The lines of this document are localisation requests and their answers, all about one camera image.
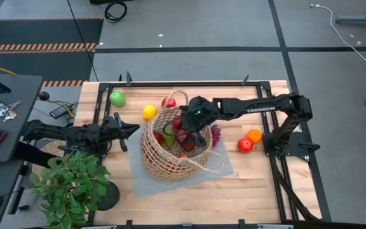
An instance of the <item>desk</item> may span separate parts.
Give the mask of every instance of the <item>desk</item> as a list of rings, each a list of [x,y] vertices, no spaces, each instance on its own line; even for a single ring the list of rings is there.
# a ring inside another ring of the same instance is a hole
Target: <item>desk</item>
[[[83,84],[75,125],[93,122],[99,85],[100,83]],[[270,81],[270,85],[273,95],[289,93],[286,81]],[[212,97],[257,98],[256,87],[173,87],[171,82],[132,82],[132,87],[114,89],[124,93],[126,105],[122,108],[111,106],[109,114],[118,112],[126,123],[144,125],[144,106],[152,104],[159,110],[161,100],[177,89],[187,92],[189,98],[197,95],[209,100]],[[104,117],[107,92],[102,97],[102,103],[98,105],[98,123]],[[175,100],[178,105],[184,103],[181,96],[176,96]],[[281,124],[286,114],[276,113]],[[272,130],[273,124],[270,118],[268,120]],[[269,158],[265,155],[263,143],[256,144],[250,154],[241,154],[236,149],[237,141],[251,128],[263,132],[261,114],[248,114],[236,120],[217,123],[222,129],[222,139],[234,169],[233,175],[140,199],[133,194],[133,168],[129,166],[128,155],[114,141],[103,165],[111,173],[109,179],[120,189],[121,199],[112,209],[97,211],[94,225],[124,225],[128,219],[132,219],[134,225],[237,224],[238,219],[244,219],[246,223],[280,223]],[[320,218],[309,165],[298,157],[287,157],[287,162],[295,193],[311,213]],[[285,210],[290,218],[287,197],[285,194],[283,196]]]
[[[3,122],[0,117],[0,129],[8,131],[6,138],[0,145],[0,195],[4,201],[0,207],[0,222],[8,205],[10,195],[17,181],[23,160],[10,160],[20,138],[20,131],[27,122],[32,111],[36,97],[42,85],[40,76],[11,76],[0,74],[0,82],[11,89],[10,94],[0,94],[0,101],[11,104],[18,100],[22,103],[15,108],[18,114],[13,120]]]

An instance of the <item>orange striped tape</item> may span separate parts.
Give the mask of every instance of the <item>orange striped tape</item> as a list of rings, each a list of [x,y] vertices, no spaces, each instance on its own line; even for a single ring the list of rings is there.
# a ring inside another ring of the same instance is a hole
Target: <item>orange striped tape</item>
[[[44,81],[42,87],[77,87],[81,86],[88,80],[56,80],[56,81]]]
[[[2,44],[0,54],[26,53],[65,53],[65,52],[95,52],[95,43],[56,43],[56,44]]]
[[[103,20],[104,18],[86,17],[76,18],[76,20]],[[45,21],[45,20],[74,20],[73,18],[29,18],[29,19],[0,19],[0,21]]]

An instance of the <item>basket handle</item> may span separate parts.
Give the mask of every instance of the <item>basket handle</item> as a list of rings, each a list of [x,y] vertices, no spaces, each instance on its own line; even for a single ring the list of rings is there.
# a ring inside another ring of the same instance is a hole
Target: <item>basket handle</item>
[[[195,166],[199,167],[200,169],[202,169],[202,170],[204,170],[204,171],[211,172],[211,173],[220,172],[220,171],[222,170],[222,168],[224,168],[224,159],[223,159],[223,158],[222,158],[218,153],[216,153],[216,152],[214,152],[214,151],[212,151],[212,150],[210,150],[210,151],[208,151],[208,152],[209,152],[209,153],[211,153],[211,154],[213,154],[214,156],[216,156],[217,158],[219,158],[219,159],[220,159],[220,167],[219,167],[218,169],[216,169],[216,170],[208,169],[208,168],[206,168],[206,167],[204,167],[204,166],[200,165],[199,163],[197,163],[197,162],[195,162],[195,161],[193,161],[193,160],[190,160],[190,159],[188,159],[188,158],[186,158],[186,157],[184,157],[184,158],[180,158],[180,159],[179,159],[179,162],[181,162],[181,161],[185,160],[185,161],[187,161],[187,162],[191,163],[192,165],[195,165]]]
[[[162,113],[162,111],[164,111],[166,109],[166,105],[169,104],[170,98],[172,98],[172,96],[174,96],[177,93],[184,95],[184,98],[186,99],[186,104],[185,104],[186,106],[189,104],[189,96],[187,96],[187,94],[182,90],[176,90],[168,96],[168,98],[166,99],[165,105],[163,106],[162,110],[159,113]]]

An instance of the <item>black floor mat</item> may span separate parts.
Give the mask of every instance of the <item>black floor mat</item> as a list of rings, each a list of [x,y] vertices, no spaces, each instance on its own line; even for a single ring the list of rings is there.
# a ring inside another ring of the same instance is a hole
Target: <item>black floor mat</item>
[[[91,59],[100,41],[102,19],[77,19]],[[56,81],[88,81],[92,65],[73,19],[0,20],[0,67],[16,74]]]

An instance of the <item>black desk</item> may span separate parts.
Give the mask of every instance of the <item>black desk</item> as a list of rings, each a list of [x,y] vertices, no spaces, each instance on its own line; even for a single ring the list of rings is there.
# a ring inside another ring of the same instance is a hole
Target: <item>black desk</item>
[[[11,89],[10,94],[0,94],[0,101],[11,104],[21,100],[21,105],[15,108],[17,117],[13,120],[3,122],[0,117],[0,129],[8,131],[8,134],[0,145],[0,195],[4,196],[4,202],[0,208],[0,222],[4,215],[5,208],[13,191],[23,160],[9,160],[15,151],[20,138],[20,131],[27,122],[32,111],[36,97],[42,85],[40,76],[11,76],[0,74],[0,82]]]

